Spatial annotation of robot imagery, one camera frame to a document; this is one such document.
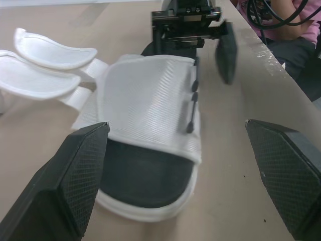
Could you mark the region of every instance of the white slipper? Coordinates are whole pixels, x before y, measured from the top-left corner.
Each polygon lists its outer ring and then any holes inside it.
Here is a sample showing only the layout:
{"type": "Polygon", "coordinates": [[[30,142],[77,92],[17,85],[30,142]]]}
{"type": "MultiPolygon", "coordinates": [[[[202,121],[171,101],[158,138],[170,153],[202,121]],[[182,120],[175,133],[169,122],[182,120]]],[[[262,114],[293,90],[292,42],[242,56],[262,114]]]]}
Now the white slipper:
{"type": "Polygon", "coordinates": [[[193,64],[166,55],[122,58],[97,81],[94,118],[111,129],[96,197],[105,208],[155,222],[175,216],[190,199],[201,163],[197,105],[194,131],[186,132],[193,64]]]}
{"type": "Polygon", "coordinates": [[[60,97],[80,83],[77,75],[38,67],[6,50],[0,50],[0,76],[0,89],[36,100],[60,97]]]}
{"type": "Polygon", "coordinates": [[[97,54],[94,48],[72,48],[61,45],[45,36],[16,29],[16,50],[25,59],[53,69],[75,69],[89,63],[97,54]]]}

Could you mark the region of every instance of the black cable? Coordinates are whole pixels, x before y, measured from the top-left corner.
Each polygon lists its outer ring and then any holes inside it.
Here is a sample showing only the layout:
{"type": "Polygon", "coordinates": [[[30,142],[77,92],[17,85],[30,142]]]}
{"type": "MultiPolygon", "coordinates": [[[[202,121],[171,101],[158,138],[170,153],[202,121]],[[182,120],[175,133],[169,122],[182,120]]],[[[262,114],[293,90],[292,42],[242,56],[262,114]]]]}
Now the black cable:
{"type": "MultiPolygon", "coordinates": [[[[282,18],[280,18],[275,11],[271,8],[271,6],[266,2],[266,0],[260,0],[263,1],[264,5],[269,9],[271,15],[273,17],[275,17],[277,20],[279,20],[280,22],[283,22],[284,20],[282,18]]],[[[304,23],[306,23],[307,21],[309,21],[311,18],[313,18],[315,15],[317,15],[319,12],[321,11],[321,7],[319,7],[313,14],[311,14],[310,16],[308,16],[306,19],[298,22],[298,23],[288,23],[287,25],[289,26],[299,26],[302,25],[304,23]]]]}
{"type": "Polygon", "coordinates": [[[307,4],[308,0],[302,0],[300,6],[297,8],[297,10],[295,10],[295,12],[290,16],[288,17],[286,20],[284,20],[283,22],[281,23],[278,23],[278,24],[274,24],[274,25],[260,25],[258,23],[256,23],[252,17],[251,17],[251,6],[255,6],[255,0],[248,0],[248,3],[247,3],[247,13],[246,13],[246,16],[248,18],[248,21],[256,28],[258,29],[262,29],[262,30],[271,30],[271,29],[277,29],[279,27],[282,27],[284,25],[287,25],[289,24],[290,22],[292,22],[297,16],[299,16],[299,14],[302,12],[302,10],[304,9],[305,5],[307,4]]]}
{"type": "MultiPolygon", "coordinates": [[[[253,8],[253,11],[254,11],[254,15],[255,15],[256,21],[258,22],[258,24],[261,24],[261,20],[260,20],[260,17],[259,17],[259,13],[257,12],[256,5],[252,6],[252,8],[253,8]]],[[[266,37],[265,37],[264,31],[262,29],[260,29],[260,33],[261,33],[261,38],[262,38],[263,43],[265,45],[267,45],[266,37]]]]}

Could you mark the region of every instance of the person's arm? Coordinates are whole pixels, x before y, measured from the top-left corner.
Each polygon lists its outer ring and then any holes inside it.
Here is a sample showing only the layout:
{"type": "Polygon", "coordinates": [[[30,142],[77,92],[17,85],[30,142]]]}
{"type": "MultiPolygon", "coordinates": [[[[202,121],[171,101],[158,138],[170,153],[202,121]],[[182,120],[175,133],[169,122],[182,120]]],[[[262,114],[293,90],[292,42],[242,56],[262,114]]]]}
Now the person's arm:
{"type": "MultiPolygon", "coordinates": [[[[271,0],[271,7],[282,19],[287,19],[296,10],[292,3],[292,0],[271,0]]],[[[298,23],[301,20],[302,19],[300,18],[300,16],[297,16],[291,23],[298,23]]],[[[273,23],[277,24],[279,23],[279,21],[273,18],[273,23]]],[[[309,20],[299,26],[285,25],[281,28],[276,29],[276,31],[281,40],[294,40],[304,34],[312,23],[313,20],[309,20]]]]}
{"type": "Polygon", "coordinates": [[[237,6],[237,2],[238,2],[238,0],[230,0],[231,1],[231,3],[236,7],[237,6]]]}

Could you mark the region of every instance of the table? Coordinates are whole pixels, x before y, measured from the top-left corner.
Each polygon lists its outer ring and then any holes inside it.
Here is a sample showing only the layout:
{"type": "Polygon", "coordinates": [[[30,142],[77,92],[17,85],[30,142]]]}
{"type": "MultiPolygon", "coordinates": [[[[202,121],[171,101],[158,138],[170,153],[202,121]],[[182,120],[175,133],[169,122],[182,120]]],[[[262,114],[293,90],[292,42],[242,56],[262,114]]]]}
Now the table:
{"type": "MultiPolygon", "coordinates": [[[[227,86],[215,65],[217,42],[206,41],[198,51],[203,163],[188,207],[170,220],[140,223],[96,204],[84,241],[293,241],[261,182],[244,122],[256,118],[296,129],[320,149],[321,114],[229,0],[216,2],[234,23],[238,66],[234,84],[227,86]]],[[[159,2],[1,9],[0,49],[14,51],[13,33],[20,27],[63,45],[95,47],[97,58],[112,64],[122,54],[142,52],[151,41],[150,12],[159,9],[159,2]]],[[[78,114],[57,100],[6,98],[0,219],[71,133],[78,114]]]]}

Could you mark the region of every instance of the robotic arm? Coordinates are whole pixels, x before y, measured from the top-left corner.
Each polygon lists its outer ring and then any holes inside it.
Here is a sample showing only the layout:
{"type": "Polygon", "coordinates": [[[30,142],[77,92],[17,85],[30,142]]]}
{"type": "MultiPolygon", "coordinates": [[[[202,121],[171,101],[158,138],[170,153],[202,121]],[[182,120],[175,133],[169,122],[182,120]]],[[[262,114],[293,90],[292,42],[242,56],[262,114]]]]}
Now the robotic arm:
{"type": "Polygon", "coordinates": [[[153,54],[174,49],[175,55],[184,56],[188,49],[202,48],[205,39],[219,39],[216,62],[225,83],[232,84],[237,56],[232,24],[224,21],[210,27],[212,21],[220,20],[221,8],[207,0],[165,0],[162,9],[151,13],[153,54]]]}

